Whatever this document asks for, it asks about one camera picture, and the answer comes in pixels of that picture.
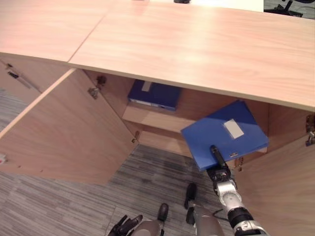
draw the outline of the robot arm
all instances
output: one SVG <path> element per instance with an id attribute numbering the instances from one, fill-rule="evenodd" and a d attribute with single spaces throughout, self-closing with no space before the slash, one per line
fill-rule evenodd
<path id="1" fill-rule="evenodd" d="M 235 236 L 270 236 L 243 205 L 235 180 L 231 177 L 231 172 L 217 147 L 211 146 L 210 150 L 219 165 L 208 169 L 207 173 L 213 181 L 215 193 L 227 212 Z"/>

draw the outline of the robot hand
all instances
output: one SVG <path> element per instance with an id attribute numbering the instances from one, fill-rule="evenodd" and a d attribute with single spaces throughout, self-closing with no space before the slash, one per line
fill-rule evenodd
<path id="1" fill-rule="evenodd" d="M 138 215 L 132 220 L 126 220 L 127 216 L 125 215 L 116 225 L 114 225 L 108 236 L 131 236 L 133 233 L 133 228 L 141 222 L 142 218 L 142 215 Z"/>

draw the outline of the office chair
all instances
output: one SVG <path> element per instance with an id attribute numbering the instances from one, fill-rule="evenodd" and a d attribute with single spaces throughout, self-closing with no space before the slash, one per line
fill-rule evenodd
<path id="1" fill-rule="evenodd" d="M 296 0 L 301 3 L 312 3 L 315 0 Z M 285 7 L 281 6 L 280 4 L 275 7 L 274 9 L 265 9 L 264 12 L 269 12 L 269 13 L 276 13 L 276 14 L 281 14 L 281 15 L 287 15 L 287 16 L 296 16 L 296 17 L 302 17 L 303 13 L 299 13 L 296 11 L 290 11 L 289 8 L 291 7 L 293 3 L 293 0 L 290 0 Z"/>

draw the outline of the white label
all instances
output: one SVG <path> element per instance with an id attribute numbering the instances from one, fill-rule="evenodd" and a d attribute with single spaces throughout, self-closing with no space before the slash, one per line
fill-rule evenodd
<path id="1" fill-rule="evenodd" d="M 149 92 L 151 88 L 152 82 L 145 81 L 143 86 L 142 86 L 142 91 L 144 92 Z"/>
<path id="2" fill-rule="evenodd" d="M 230 119 L 229 121 L 225 122 L 224 126 L 234 139 L 237 139 L 238 137 L 244 135 L 244 132 L 241 130 L 234 119 Z"/>
<path id="3" fill-rule="evenodd" d="M 144 102 L 144 101 L 139 101 L 139 100 L 135 100 L 135 99 L 132 99 L 131 101 L 132 101 L 132 102 L 139 103 L 139 104 L 151 106 L 151 103 L 150 103 L 150 102 Z"/>

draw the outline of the binder label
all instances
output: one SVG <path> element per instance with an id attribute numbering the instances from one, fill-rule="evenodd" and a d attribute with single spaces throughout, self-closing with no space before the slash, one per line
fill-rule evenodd
<path id="1" fill-rule="evenodd" d="M 241 137 L 244 135 L 244 132 L 240 128 L 240 126 L 235 122 L 234 119 L 230 119 L 229 121 L 225 122 L 223 124 L 227 131 L 230 133 L 231 137 L 233 139 L 237 139 L 238 137 Z"/>

